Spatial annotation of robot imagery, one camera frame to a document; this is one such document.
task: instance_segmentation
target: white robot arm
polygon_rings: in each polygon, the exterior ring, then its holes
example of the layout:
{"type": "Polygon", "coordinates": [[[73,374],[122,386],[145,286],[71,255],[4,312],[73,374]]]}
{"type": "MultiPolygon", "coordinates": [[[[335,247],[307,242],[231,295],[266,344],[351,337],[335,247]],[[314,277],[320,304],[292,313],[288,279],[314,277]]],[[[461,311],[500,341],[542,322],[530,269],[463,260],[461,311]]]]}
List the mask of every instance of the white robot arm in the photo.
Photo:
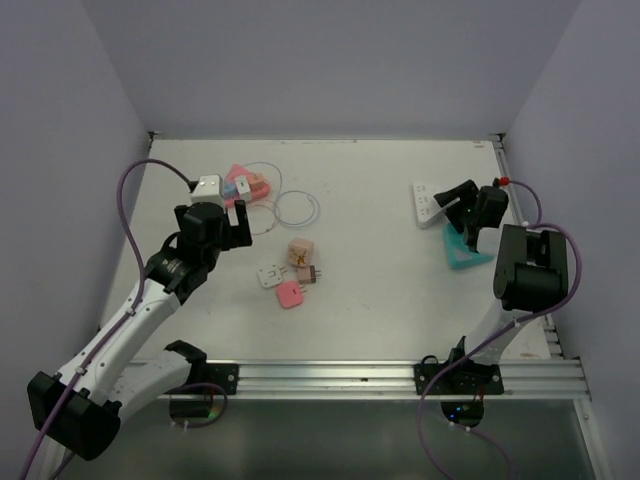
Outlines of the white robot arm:
{"type": "MultiPolygon", "coordinates": [[[[498,333],[510,323],[517,325],[519,318],[547,310],[567,296],[565,236],[555,231],[501,225],[509,198],[499,185],[496,179],[493,186],[478,189],[469,180],[435,196],[441,204],[458,199],[445,213],[458,233],[464,235],[464,242],[470,250],[492,254],[497,251],[493,278],[495,299],[478,326],[451,350],[446,362],[426,363],[428,358],[435,359],[428,355],[414,366],[418,394],[441,370],[493,337],[496,338],[468,361],[440,376],[428,394],[473,396],[479,391],[495,395],[504,393],[500,358],[519,329],[513,328],[501,335],[498,333]]],[[[455,419],[456,415],[447,415],[447,418],[455,419]]]]}
{"type": "Polygon", "coordinates": [[[85,460],[100,455],[120,425],[141,407],[169,390],[203,380],[199,375],[206,354],[180,341],[143,368],[123,374],[153,332],[206,281],[220,252],[252,244],[246,206],[235,203],[238,225],[231,226],[218,175],[201,177],[191,200],[190,206],[175,208],[179,231],[147,262],[142,291],[136,284],[78,355],[53,376],[39,372],[27,387],[36,428],[59,409],[47,435],[85,460]],[[87,364],[89,352],[94,356],[87,364]],[[63,399],[65,390],[68,396],[63,399]]]}

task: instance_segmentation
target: white cable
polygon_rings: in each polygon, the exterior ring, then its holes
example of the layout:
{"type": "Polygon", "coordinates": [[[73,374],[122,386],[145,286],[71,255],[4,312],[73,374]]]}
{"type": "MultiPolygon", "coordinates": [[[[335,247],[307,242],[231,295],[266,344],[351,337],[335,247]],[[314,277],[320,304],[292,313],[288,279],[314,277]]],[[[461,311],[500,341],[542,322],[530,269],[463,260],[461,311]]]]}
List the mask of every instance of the white cable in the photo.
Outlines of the white cable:
{"type": "Polygon", "coordinates": [[[320,217],[320,202],[318,201],[318,199],[310,194],[309,192],[305,192],[303,190],[287,190],[285,192],[282,191],[282,170],[280,170],[280,168],[276,165],[274,165],[273,163],[269,163],[269,162],[251,162],[251,163],[247,163],[245,165],[243,165],[244,167],[249,167],[251,165],[268,165],[272,168],[274,168],[277,172],[278,172],[278,176],[279,176],[279,183],[278,183],[278,190],[276,191],[276,195],[275,198],[273,200],[273,215],[276,217],[277,222],[282,225],[283,227],[286,228],[290,228],[290,229],[303,229],[308,227],[309,225],[311,225],[312,223],[315,223],[316,220],[318,220],[318,218],[320,217]],[[301,195],[305,195],[307,197],[307,200],[309,201],[309,203],[311,204],[311,214],[304,220],[302,220],[301,222],[289,222],[286,221],[282,218],[281,215],[281,209],[278,206],[280,200],[282,199],[282,197],[286,196],[286,195],[290,195],[293,193],[298,193],[301,195]]]}

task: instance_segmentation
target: white tabletop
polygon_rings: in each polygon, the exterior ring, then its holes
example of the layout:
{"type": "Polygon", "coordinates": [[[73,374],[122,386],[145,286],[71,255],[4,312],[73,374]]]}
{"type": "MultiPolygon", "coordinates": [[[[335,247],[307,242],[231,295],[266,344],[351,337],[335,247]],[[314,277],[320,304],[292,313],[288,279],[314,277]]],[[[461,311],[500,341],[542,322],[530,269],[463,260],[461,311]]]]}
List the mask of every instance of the white tabletop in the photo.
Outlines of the white tabletop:
{"type": "MultiPolygon", "coordinates": [[[[394,360],[444,358],[480,321],[493,299],[494,264],[453,271],[446,262],[444,220],[416,226],[410,184],[414,179],[454,187],[479,186],[499,176],[490,142],[471,141],[266,141],[157,140],[152,158],[168,161],[197,179],[226,175],[232,164],[278,165],[284,189],[315,195],[319,220],[302,231],[276,227],[250,248],[223,252],[202,285],[149,339],[138,354],[149,358],[180,339],[229,360],[394,360]],[[275,292],[258,284],[263,264],[285,264],[289,241],[315,243],[313,262],[323,277],[309,285],[304,304],[280,307],[275,292]]],[[[269,166],[250,168],[277,184],[269,166]]],[[[177,230],[173,208],[188,203],[182,182],[168,170],[146,168],[131,221],[143,257],[177,230]]],[[[302,220],[311,211],[304,196],[281,202],[282,216],[302,220]]],[[[249,209],[254,232],[272,221],[264,208],[249,209]]],[[[511,212],[505,216],[511,222],[511,212]]],[[[289,267],[287,279],[295,279],[289,267]]],[[[109,295],[106,317],[131,290],[136,276],[125,246],[109,295]]],[[[523,329],[505,359],[549,358],[541,325],[523,329]]]]}

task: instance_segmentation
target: white plug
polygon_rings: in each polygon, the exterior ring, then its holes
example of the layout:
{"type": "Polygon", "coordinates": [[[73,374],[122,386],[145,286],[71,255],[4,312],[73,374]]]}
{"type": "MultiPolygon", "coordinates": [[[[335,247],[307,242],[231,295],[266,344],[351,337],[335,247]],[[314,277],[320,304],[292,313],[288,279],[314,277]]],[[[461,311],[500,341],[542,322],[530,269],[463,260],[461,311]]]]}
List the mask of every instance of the white plug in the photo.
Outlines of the white plug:
{"type": "Polygon", "coordinates": [[[198,185],[191,192],[191,203],[209,202],[225,208],[222,191],[222,178],[220,178],[220,175],[200,177],[198,185]]]}
{"type": "Polygon", "coordinates": [[[285,267],[277,265],[265,265],[258,270],[258,280],[262,288],[273,288],[282,283],[282,274],[286,272],[285,267]]]}
{"type": "Polygon", "coordinates": [[[497,255],[502,239],[502,224],[498,228],[482,228],[478,232],[476,251],[485,255],[497,255]]]}
{"type": "Polygon", "coordinates": [[[444,211],[433,196],[438,189],[419,180],[412,184],[413,203],[416,209],[418,227],[427,228],[432,225],[444,211]]]}
{"type": "Polygon", "coordinates": [[[251,200],[251,187],[249,186],[249,180],[246,175],[238,175],[236,177],[236,189],[242,200],[245,202],[251,200]]]}

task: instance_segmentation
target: white wall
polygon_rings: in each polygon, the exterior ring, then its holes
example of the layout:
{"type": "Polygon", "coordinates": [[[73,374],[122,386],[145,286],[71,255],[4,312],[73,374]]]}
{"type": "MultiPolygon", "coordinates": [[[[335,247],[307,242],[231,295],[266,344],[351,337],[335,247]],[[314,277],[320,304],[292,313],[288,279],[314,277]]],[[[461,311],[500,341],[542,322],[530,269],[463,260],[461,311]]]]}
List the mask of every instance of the white wall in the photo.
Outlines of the white wall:
{"type": "Polygon", "coordinates": [[[95,332],[123,240],[116,182],[146,135],[77,1],[0,2],[0,65],[0,478],[9,479],[36,434],[27,383],[95,332]]]}
{"type": "Polygon", "coordinates": [[[584,283],[557,323],[565,350],[584,361],[621,479],[640,466],[639,58],[640,3],[584,0],[506,149],[513,176],[540,193],[546,219],[580,244],[584,283]]]}
{"type": "Polygon", "coordinates": [[[83,0],[149,128],[173,138],[486,137],[580,0],[83,0]]]}

